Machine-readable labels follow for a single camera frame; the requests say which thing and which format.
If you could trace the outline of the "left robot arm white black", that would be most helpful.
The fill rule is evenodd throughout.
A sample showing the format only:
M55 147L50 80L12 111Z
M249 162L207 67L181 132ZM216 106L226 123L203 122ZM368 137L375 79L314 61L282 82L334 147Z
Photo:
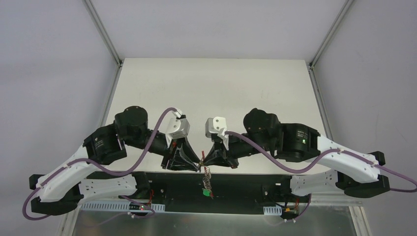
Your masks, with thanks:
M30 177L30 195L22 213L37 213L37 219L66 214L100 198L144 199L152 196L147 175L136 169L147 153L162 157L161 167L172 171L199 171L199 157L187 136L189 122L180 110L172 113L167 131L149 129L148 113L130 106L84 139L77 151L46 175Z

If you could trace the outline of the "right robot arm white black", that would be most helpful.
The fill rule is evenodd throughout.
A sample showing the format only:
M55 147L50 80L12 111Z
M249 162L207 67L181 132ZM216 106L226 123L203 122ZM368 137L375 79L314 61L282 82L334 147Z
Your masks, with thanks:
M238 167L238 160L262 154L290 173L280 188L281 199L343 192L355 198L371 198L390 190L389 179L379 167L382 152L360 153L321 135L301 123L282 123L277 115L254 108L243 118L245 133L227 128L223 117L208 118L205 133L213 141L206 166Z

